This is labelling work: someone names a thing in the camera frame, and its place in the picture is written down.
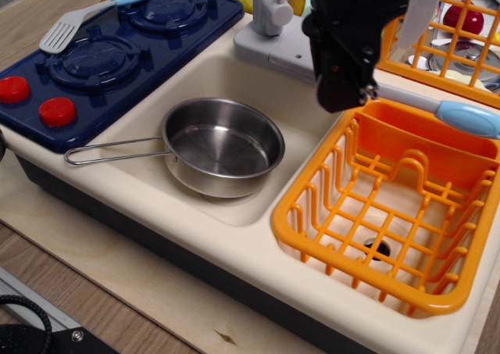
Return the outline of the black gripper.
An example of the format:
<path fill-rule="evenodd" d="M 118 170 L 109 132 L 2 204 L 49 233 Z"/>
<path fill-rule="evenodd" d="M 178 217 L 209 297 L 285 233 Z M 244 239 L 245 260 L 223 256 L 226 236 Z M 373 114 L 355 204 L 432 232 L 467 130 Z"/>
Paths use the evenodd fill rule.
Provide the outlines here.
<path fill-rule="evenodd" d="M 409 0 L 312 0 L 302 22 L 318 81 L 318 101 L 329 113 L 363 106 L 378 96 L 373 74 L 381 29 L 406 13 Z"/>

